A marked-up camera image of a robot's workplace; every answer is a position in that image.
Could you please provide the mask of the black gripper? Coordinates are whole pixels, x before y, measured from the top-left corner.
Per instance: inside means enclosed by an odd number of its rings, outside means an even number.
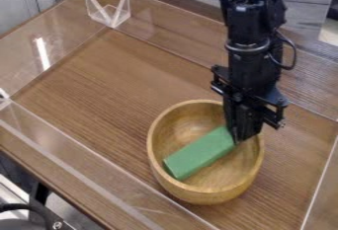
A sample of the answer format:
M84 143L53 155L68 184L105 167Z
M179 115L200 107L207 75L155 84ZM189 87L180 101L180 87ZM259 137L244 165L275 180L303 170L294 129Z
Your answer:
M278 89L282 70L282 40L226 42L228 65L214 65L211 89L223 98L227 129L239 144L260 133L263 124L282 127L283 110L288 105Z

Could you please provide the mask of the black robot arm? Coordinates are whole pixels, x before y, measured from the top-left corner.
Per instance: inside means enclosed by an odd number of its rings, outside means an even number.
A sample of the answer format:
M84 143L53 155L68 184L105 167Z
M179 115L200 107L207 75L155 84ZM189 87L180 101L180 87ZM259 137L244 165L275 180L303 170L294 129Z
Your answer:
M282 71L279 32L286 7L282 0L218 0L227 27L228 64L211 67L211 89L223 97L226 125L236 143L282 126L287 99L278 89Z

